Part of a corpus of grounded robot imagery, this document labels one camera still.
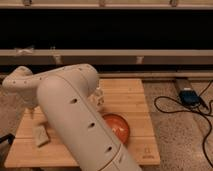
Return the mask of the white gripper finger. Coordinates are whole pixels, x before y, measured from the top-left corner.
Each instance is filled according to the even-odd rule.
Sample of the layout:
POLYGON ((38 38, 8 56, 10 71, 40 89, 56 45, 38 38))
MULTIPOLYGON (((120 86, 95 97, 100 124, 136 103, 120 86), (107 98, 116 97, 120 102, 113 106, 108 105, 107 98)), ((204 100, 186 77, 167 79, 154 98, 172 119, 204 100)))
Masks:
POLYGON ((34 119, 34 114, 35 114, 35 110, 34 110, 34 109, 31 109, 31 110, 30 110, 31 119, 34 119))

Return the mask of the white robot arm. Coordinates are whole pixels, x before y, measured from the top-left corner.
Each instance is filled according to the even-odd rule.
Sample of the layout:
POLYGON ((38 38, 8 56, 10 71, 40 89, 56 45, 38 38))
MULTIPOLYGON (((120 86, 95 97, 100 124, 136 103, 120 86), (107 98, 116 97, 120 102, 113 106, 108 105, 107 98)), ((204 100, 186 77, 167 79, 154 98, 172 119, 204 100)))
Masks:
POLYGON ((82 171, 142 171, 88 100, 98 84, 98 73, 89 64, 39 74, 20 66, 2 82, 28 106, 41 108, 82 171))

